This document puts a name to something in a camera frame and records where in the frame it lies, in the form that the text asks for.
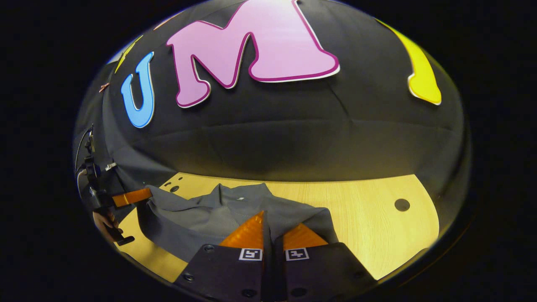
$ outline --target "gray fabric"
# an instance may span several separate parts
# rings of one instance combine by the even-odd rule
[[[140,228],[158,246],[189,261],[203,244],[218,245],[241,224],[260,211],[272,242],[303,222],[328,243],[338,242],[330,211],[283,199],[266,184],[221,184],[204,196],[185,199],[148,185],[153,197],[138,207]]]

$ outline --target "screw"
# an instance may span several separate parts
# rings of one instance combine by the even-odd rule
[[[194,276],[190,275],[189,273],[184,273],[183,278],[187,280],[188,282],[194,281]]]
[[[214,251],[214,247],[212,245],[204,246],[203,249],[208,253]]]
[[[247,297],[247,298],[251,298],[251,297],[255,296],[256,294],[257,294],[257,291],[255,291],[255,290],[246,289],[246,290],[242,291],[242,295]]]

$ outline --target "pink letter m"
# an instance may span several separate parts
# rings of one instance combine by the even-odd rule
[[[222,86],[233,88],[248,37],[256,49],[248,73],[256,81],[310,80],[339,72],[338,59],[323,50],[296,0],[248,0],[224,28],[196,21],[168,40],[179,85],[177,104],[194,106],[211,92],[209,82],[199,78],[194,58]]]

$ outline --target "light wood surface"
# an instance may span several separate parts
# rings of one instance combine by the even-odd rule
[[[415,175],[343,182],[264,182],[178,173],[160,188],[189,199],[209,194],[215,186],[229,188],[266,183],[273,195],[330,210],[334,229],[375,279],[380,279],[428,248],[438,238],[438,216],[433,202]],[[406,199],[404,212],[395,201]],[[121,223],[132,243],[118,247],[164,279],[173,282],[186,262],[143,236],[132,211]]]

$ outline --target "blue letter u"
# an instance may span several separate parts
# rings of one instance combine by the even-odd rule
[[[138,109],[134,105],[133,92],[130,88],[133,75],[128,75],[121,86],[121,94],[123,95],[127,115],[130,122],[137,128],[147,126],[155,111],[155,95],[149,71],[149,61],[153,58],[153,54],[154,52],[148,53],[136,66],[136,73],[140,76],[140,87],[142,88],[143,103],[141,108]]]

